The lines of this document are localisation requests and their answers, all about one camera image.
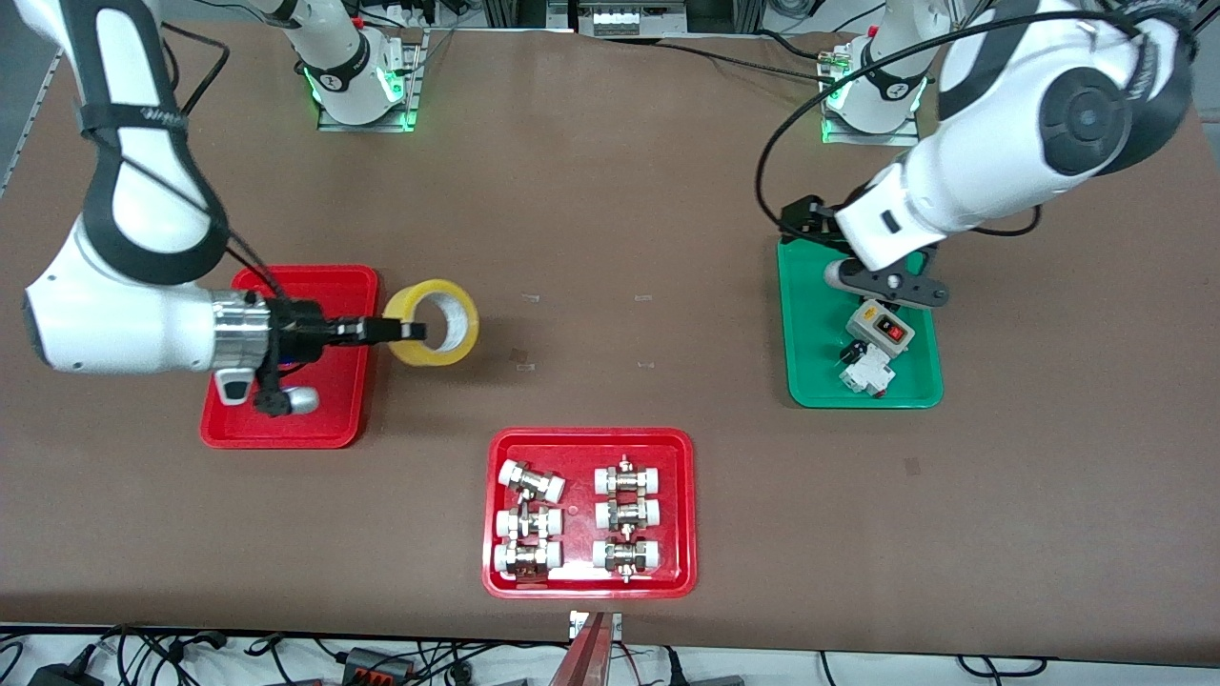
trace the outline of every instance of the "gray floor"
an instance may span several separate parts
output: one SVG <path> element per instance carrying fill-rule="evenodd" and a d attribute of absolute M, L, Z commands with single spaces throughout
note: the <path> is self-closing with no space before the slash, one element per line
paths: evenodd
<path fill-rule="evenodd" d="M 849 0 L 860 9 L 872 0 Z M 210 7 L 193 0 L 163 0 L 163 18 L 250 21 L 242 11 Z M 1220 164 L 1220 22 L 1213 22 L 1200 37 L 1202 50 L 1194 65 L 1194 100 L 1204 118 L 1213 154 Z M 21 139 L 30 107 L 55 54 L 54 46 L 37 37 L 20 21 L 12 0 L 0 0 L 0 173 Z"/>

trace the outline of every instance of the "silver cylinder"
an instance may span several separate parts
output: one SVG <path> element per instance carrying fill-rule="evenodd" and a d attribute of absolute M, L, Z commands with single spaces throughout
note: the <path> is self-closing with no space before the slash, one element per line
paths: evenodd
<path fill-rule="evenodd" d="M 210 291 L 216 332 L 212 369 L 257 369 L 267 355 L 271 311 L 262 295 L 246 291 Z"/>

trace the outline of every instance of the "tape roll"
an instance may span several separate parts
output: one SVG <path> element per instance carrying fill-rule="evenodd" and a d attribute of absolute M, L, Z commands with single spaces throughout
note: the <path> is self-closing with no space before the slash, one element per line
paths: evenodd
<path fill-rule="evenodd" d="M 404 288 L 386 303 L 382 316 L 415 321 L 420 303 L 429 300 L 445 316 L 445 339 L 439 348 L 429 348 L 423 341 L 395 341 L 388 343 L 394 356 L 415 367 L 439 367 L 460 361 L 470 354 L 478 341 L 478 310 L 470 294 L 460 286 L 443 278 L 431 278 Z"/>

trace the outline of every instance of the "red tray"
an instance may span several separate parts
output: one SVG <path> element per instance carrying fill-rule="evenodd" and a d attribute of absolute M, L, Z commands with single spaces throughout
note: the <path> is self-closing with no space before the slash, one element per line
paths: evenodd
<path fill-rule="evenodd" d="M 364 265 L 281 265 L 271 272 L 293 298 L 309 298 L 327 316 L 367 316 L 377 306 L 377 272 Z M 249 270 L 233 288 L 271 292 Z M 321 404 L 307 415 L 270 417 L 250 402 L 223 405 L 209 382 L 199 436 L 212 448 L 343 448 L 362 426 L 368 348 L 327 348 L 322 359 L 288 377 L 292 386 L 317 388 Z"/>
<path fill-rule="evenodd" d="M 487 502 L 483 521 L 483 587 L 497 598 L 681 598 L 694 588 L 694 447 L 676 428 L 505 428 L 492 441 L 488 459 Z M 638 468 L 658 469 L 661 524 L 639 537 L 658 541 L 661 566 L 633 576 L 630 583 L 593 566 L 598 531 L 593 504 L 605 496 L 593 492 L 593 470 L 619 464 L 623 453 Z M 505 460 L 526 461 L 534 471 L 553 471 L 567 480 L 559 508 L 564 511 L 564 566 L 545 581 L 518 583 L 505 579 L 492 564 L 495 513 L 517 502 L 517 494 L 497 480 Z"/>

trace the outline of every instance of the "velcro strap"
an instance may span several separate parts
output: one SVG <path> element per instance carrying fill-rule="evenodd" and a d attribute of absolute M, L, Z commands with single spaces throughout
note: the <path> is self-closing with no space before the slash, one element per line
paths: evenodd
<path fill-rule="evenodd" d="M 187 133 L 187 115 L 154 105 L 82 105 L 77 109 L 77 127 L 81 135 L 118 128 L 162 128 Z"/>

